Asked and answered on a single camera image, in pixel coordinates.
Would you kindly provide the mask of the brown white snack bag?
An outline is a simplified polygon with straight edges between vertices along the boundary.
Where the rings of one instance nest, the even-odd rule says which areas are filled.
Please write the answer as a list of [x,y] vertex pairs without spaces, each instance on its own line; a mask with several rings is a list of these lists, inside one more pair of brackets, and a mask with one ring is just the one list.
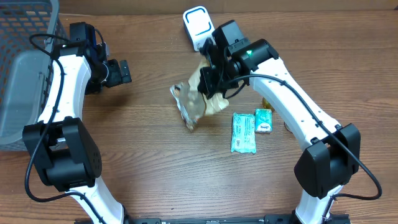
[[200,118],[219,113],[229,106],[229,101],[223,98],[221,93],[216,93],[207,100],[205,95],[197,90],[200,83],[200,69],[209,65],[206,59],[201,59],[187,82],[180,82],[170,87],[170,92],[189,131],[194,131]]

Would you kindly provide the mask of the yellow oil bottle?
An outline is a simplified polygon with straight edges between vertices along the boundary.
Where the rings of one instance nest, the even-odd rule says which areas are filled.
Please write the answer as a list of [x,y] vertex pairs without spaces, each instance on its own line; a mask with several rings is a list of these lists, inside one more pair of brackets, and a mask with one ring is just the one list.
[[262,106],[264,109],[269,109],[272,112],[275,111],[274,107],[265,98],[262,98]]

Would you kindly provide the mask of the small teal white box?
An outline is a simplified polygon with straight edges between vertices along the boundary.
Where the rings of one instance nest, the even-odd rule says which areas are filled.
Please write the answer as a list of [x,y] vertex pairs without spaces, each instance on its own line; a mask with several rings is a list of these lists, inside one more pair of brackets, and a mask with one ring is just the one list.
[[255,132],[270,133],[272,131],[272,110],[256,109],[255,110]]

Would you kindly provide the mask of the teal wipes packet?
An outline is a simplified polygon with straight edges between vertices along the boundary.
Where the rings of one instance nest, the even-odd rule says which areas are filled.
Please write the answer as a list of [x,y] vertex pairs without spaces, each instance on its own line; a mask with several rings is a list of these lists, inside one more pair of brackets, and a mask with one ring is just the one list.
[[231,152],[256,153],[254,115],[233,114]]

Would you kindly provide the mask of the green lid white jar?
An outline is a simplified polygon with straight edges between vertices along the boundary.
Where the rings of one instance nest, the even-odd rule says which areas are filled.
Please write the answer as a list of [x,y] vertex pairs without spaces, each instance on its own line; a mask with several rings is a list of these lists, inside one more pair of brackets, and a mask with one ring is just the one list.
[[290,127],[288,126],[288,124],[286,122],[284,122],[284,126],[288,132],[293,133],[293,131],[290,129]]

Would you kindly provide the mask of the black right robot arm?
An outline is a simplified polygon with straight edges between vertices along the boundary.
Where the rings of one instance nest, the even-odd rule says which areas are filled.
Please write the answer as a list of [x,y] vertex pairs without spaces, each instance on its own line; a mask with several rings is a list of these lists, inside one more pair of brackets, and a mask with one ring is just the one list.
[[266,223],[349,223],[330,212],[336,198],[359,169],[361,135],[353,124],[341,126],[299,86],[278,52],[265,39],[249,41],[235,21],[211,28],[200,53],[198,91],[208,99],[250,86],[268,100],[296,137],[302,155],[294,174],[302,187],[296,209],[266,215]]

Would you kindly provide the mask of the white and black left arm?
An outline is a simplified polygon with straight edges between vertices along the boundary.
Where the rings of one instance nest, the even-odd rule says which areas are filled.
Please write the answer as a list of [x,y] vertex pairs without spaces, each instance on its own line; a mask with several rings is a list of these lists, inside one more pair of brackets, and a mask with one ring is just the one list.
[[24,188],[41,203],[74,198],[90,223],[132,223],[101,176],[100,150],[81,120],[86,95],[132,81],[125,60],[108,59],[107,45],[96,41],[100,35],[90,24],[72,23],[70,36],[44,52],[53,78],[38,122],[22,132],[30,154]]

